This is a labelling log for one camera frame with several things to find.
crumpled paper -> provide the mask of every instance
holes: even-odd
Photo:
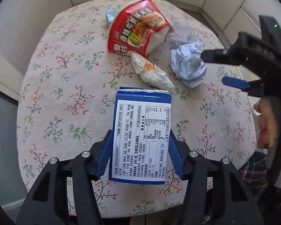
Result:
[[[136,52],[129,51],[128,55],[131,56],[131,62],[135,72],[140,75],[140,78],[145,83],[156,86],[162,90],[168,90],[169,92],[174,90],[175,87],[167,74],[157,65],[153,65],[150,61]]]
[[[171,67],[176,77],[193,88],[200,84],[206,75],[207,65],[201,60],[204,45],[200,42],[185,44],[171,50]]]

floral tablecloth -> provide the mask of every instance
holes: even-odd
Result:
[[[130,58],[106,51],[105,12],[133,0],[93,0],[58,14],[39,42],[27,69],[20,95],[17,138],[19,165],[27,190],[48,160],[74,158],[100,141],[112,128],[115,93],[120,86],[149,87],[135,74]],[[206,26],[164,0],[153,0],[171,23],[195,29],[195,41],[206,49],[222,48]],[[170,51],[156,49],[152,63],[175,85],[171,128],[178,140],[206,158],[228,157],[240,168],[255,150],[255,129],[245,93],[221,83],[237,77],[231,66],[208,64],[205,80],[189,88],[175,77]],[[72,180],[68,204],[75,214]],[[97,204],[106,218],[133,216],[167,209],[183,202],[186,181],[167,159],[164,185],[108,181],[108,167],[93,182]],[[212,187],[208,180],[207,189]]]

finger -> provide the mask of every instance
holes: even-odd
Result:
[[[259,149],[268,148],[270,141],[270,133],[268,130],[261,130],[259,134],[259,139],[257,140],[257,147]]]
[[[267,128],[268,123],[263,114],[258,116],[257,123],[260,131]]]
[[[257,112],[261,113],[260,102],[256,102],[256,103],[254,104],[254,109],[255,109]]]

blue gripper pad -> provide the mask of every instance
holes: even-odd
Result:
[[[176,174],[179,176],[179,178],[184,179],[185,173],[183,170],[183,159],[179,153],[179,150],[177,149],[176,142],[178,142],[176,138],[173,137],[172,134],[170,134],[170,139],[169,139],[170,158]]]
[[[226,86],[231,86],[242,90],[250,87],[250,84],[247,81],[228,76],[224,76],[222,78],[222,83]]]
[[[105,141],[105,139],[106,139],[105,145],[102,148],[102,151],[101,151],[101,153],[98,157],[98,160],[97,160],[97,167],[96,167],[95,176],[98,179],[100,179],[100,177],[104,175],[106,167],[107,167],[108,160],[110,158],[110,150],[111,150],[111,146],[112,146],[112,143],[113,143],[111,131],[110,131],[109,135],[104,138],[103,141]]]

flower pattern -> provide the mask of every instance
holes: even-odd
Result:
[[[130,57],[106,52],[105,12],[131,1],[94,0],[70,8],[56,15],[37,45],[19,96],[17,118],[19,166],[28,191],[51,157],[74,158],[105,136],[112,128],[120,86],[150,87],[135,74]],[[172,22],[194,28],[194,40],[205,49],[222,48],[214,33],[190,15],[167,1],[153,1]],[[246,94],[221,82],[223,76],[237,77],[238,71],[209,64],[205,80],[189,88],[175,76],[165,50],[156,48],[149,59],[175,86],[171,129],[176,138],[207,158],[226,156],[240,168],[256,147],[252,113]],[[108,180],[107,167],[93,182],[101,214],[125,217],[181,204],[187,181],[180,180],[169,158],[166,173],[163,185],[123,184]],[[69,213],[75,215],[72,178],[67,184]],[[211,188],[208,179],[207,189]]]

